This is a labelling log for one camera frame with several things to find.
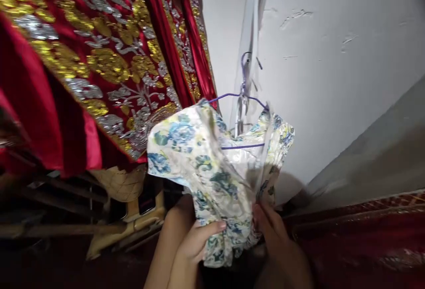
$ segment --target woven basket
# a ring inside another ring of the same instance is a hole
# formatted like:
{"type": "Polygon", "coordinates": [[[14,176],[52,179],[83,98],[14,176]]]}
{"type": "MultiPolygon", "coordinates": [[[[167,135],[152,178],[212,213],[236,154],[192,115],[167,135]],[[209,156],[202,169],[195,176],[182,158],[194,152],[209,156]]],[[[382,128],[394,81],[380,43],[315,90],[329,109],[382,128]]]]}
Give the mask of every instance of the woven basket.
{"type": "Polygon", "coordinates": [[[103,185],[110,197],[127,203],[142,193],[146,170],[146,164],[141,164],[129,173],[118,170],[116,166],[107,170],[91,170],[90,173],[103,185]]]}

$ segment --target peeling paint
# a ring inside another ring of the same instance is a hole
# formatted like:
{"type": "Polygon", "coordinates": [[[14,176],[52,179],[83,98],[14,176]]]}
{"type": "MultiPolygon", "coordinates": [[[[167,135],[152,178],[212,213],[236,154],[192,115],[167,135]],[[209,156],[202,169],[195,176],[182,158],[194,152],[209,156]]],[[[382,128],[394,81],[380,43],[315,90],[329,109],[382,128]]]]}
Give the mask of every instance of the peeling paint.
{"type": "Polygon", "coordinates": [[[296,19],[296,18],[306,17],[306,16],[312,17],[313,12],[308,12],[308,11],[305,11],[304,9],[301,9],[301,10],[298,10],[298,11],[293,9],[292,15],[290,17],[286,17],[286,19],[280,25],[280,30],[285,30],[291,20],[296,19]]]}
{"type": "Polygon", "coordinates": [[[353,34],[352,32],[350,32],[348,35],[346,35],[345,40],[342,42],[341,53],[346,53],[347,52],[346,44],[353,41],[357,37],[358,36],[353,34]]]}

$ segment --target finger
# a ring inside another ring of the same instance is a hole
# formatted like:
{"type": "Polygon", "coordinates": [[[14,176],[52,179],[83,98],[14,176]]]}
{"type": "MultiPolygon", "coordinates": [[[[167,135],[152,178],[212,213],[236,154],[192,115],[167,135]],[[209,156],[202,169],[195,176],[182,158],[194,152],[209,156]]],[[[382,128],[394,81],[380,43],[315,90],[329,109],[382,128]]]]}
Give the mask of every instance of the finger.
{"type": "Polygon", "coordinates": [[[203,245],[209,237],[222,232],[224,229],[226,229],[226,226],[226,222],[220,220],[203,227],[197,227],[194,230],[194,238],[196,239],[196,242],[199,242],[203,245]]]}
{"type": "Polygon", "coordinates": [[[259,230],[264,235],[267,247],[269,247],[269,245],[275,243],[276,241],[278,242],[278,235],[275,233],[273,227],[270,225],[270,222],[263,209],[258,204],[254,205],[254,217],[257,221],[259,230]]]}
{"type": "Polygon", "coordinates": [[[289,238],[288,232],[286,231],[282,217],[266,202],[262,202],[261,207],[268,217],[271,225],[273,226],[274,231],[276,234],[278,234],[279,238],[282,240],[287,240],[289,238]]]}

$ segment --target red textile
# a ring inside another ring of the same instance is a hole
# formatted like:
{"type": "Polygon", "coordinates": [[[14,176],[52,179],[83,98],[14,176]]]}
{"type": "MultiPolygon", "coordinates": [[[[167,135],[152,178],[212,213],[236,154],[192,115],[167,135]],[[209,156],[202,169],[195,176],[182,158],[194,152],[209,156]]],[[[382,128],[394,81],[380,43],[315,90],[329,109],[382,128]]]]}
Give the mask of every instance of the red textile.
{"type": "Polygon", "coordinates": [[[289,217],[286,225],[310,259],[318,288],[419,289],[425,284],[423,196],[399,196],[410,199],[407,206],[376,200],[289,217]]]}
{"type": "Polygon", "coordinates": [[[163,2],[0,0],[2,66],[14,76],[1,80],[4,106],[46,168],[132,169],[157,122],[216,96],[197,19],[178,10],[188,26],[178,41],[163,2]]]}
{"type": "Polygon", "coordinates": [[[18,118],[36,157],[47,168],[62,169],[62,135],[47,76],[28,42],[1,13],[0,45],[0,104],[18,118]]]}
{"type": "MultiPolygon", "coordinates": [[[[210,73],[209,62],[204,51],[204,45],[202,44],[199,34],[199,29],[205,30],[205,26],[203,22],[199,22],[198,24],[196,22],[196,19],[198,21],[202,20],[199,0],[192,0],[192,3],[195,4],[194,7],[196,7],[196,11],[198,12],[197,18],[193,15],[190,0],[181,0],[201,95],[207,100],[212,100],[217,97],[217,94],[214,89],[214,80],[210,73]]],[[[217,108],[217,102],[213,102],[212,105],[214,108],[217,108]]]]}

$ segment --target embroidered panel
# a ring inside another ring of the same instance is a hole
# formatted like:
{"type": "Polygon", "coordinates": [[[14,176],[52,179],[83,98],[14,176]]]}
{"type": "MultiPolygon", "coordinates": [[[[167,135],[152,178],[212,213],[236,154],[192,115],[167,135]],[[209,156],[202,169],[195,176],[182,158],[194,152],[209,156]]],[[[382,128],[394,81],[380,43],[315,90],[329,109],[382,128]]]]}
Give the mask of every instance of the embroidered panel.
{"type": "Polygon", "coordinates": [[[143,0],[0,0],[0,9],[132,159],[181,109],[143,0]]]}
{"type": "Polygon", "coordinates": [[[211,60],[209,58],[209,52],[208,52],[207,36],[205,33],[205,23],[204,23],[204,19],[202,18],[201,4],[199,0],[190,0],[190,7],[192,8],[192,14],[195,18],[196,26],[198,27],[198,34],[202,42],[202,47],[204,48],[205,56],[207,57],[209,72],[211,73],[211,77],[214,80],[213,67],[211,66],[211,60]]]}
{"type": "Polygon", "coordinates": [[[192,50],[186,29],[185,18],[180,0],[162,0],[164,12],[170,25],[171,33],[185,74],[186,83],[195,101],[201,98],[197,73],[194,68],[192,50]]]}

